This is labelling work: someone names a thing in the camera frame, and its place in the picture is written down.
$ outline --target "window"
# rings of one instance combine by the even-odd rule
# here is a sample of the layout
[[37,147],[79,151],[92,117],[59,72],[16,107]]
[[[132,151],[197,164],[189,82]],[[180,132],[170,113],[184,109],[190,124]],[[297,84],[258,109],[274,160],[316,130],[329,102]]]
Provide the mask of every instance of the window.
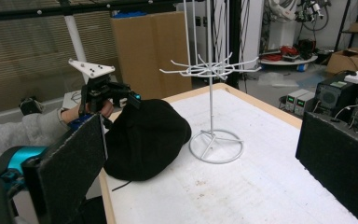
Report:
[[[0,1],[0,10],[37,7],[20,2]],[[38,5],[59,6],[52,0]],[[113,65],[119,74],[109,11],[74,16],[87,61]],[[63,16],[0,21],[0,111],[18,108],[24,97],[35,96],[43,103],[80,90],[83,76],[69,65],[70,58],[76,54]]]

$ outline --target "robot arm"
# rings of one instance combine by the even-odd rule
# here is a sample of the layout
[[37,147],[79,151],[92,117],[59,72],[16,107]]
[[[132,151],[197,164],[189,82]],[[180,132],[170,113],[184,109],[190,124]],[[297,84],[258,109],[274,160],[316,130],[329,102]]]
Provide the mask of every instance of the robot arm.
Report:
[[318,1],[301,0],[297,6],[302,9],[296,11],[296,2],[297,0],[268,0],[270,10],[274,15],[289,21],[314,21],[314,15],[322,19],[324,15],[321,13],[321,8],[331,6],[329,0],[324,0],[321,5]]
[[268,0],[269,7],[275,16],[293,21],[296,18],[296,0],[286,0],[280,3],[280,0]]
[[[70,124],[74,129],[84,121],[87,103],[89,103],[91,114],[100,111],[103,108],[103,101],[107,99],[112,99],[114,105],[118,107],[123,107],[127,103],[136,108],[141,106],[141,95],[134,92],[130,85],[110,81],[109,73],[115,71],[113,66],[82,63],[72,59],[69,60],[69,64],[89,77],[87,84],[81,89],[79,119]],[[109,129],[110,124],[109,119],[104,119],[104,125],[107,129]]]

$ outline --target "white wall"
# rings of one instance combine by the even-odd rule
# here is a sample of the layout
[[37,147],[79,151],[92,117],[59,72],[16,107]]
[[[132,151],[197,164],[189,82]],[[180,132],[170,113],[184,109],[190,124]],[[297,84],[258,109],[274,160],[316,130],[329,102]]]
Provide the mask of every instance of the white wall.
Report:
[[[332,3],[332,6],[328,7],[329,22],[327,23],[327,26],[324,29],[322,29],[321,31],[317,31],[315,33],[317,48],[321,48],[321,47],[333,48],[336,45],[338,31],[341,25],[347,0],[330,0],[330,1]],[[351,6],[348,10],[348,15],[345,20],[344,30],[348,30],[350,24],[356,21],[357,13],[358,13],[358,0],[351,0]],[[316,23],[316,28],[318,28],[318,26],[321,27],[323,24],[324,21],[318,21]],[[312,27],[312,24],[310,24],[309,22],[307,23],[307,25],[309,27]],[[295,35],[296,38],[298,37],[300,27],[301,27],[301,23],[298,23],[296,26],[296,35]],[[313,32],[303,28],[300,35],[300,39],[308,39],[308,38],[313,39]],[[343,34],[341,36],[338,48],[346,49],[350,42],[350,38],[351,35]],[[358,48],[358,35],[355,36],[352,46]]]

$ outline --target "white tabletop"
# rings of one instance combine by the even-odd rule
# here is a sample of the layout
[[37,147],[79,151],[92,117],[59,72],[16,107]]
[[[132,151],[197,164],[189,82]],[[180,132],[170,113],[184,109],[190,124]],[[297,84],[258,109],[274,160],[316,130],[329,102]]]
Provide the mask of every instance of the white tabletop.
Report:
[[[172,103],[193,135],[211,127],[209,97]],[[297,127],[224,90],[213,92],[213,113],[216,129],[244,141],[241,157],[210,164],[187,143],[147,181],[112,192],[126,181],[104,174],[116,223],[358,223],[296,159]]]

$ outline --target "black cloth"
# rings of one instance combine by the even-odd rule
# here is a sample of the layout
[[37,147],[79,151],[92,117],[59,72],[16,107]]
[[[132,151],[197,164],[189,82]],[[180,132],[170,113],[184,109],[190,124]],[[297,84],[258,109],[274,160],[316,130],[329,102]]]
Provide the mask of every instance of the black cloth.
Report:
[[108,159],[104,170],[114,178],[141,181],[164,170],[191,137],[191,128],[163,100],[126,105],[105,134]]

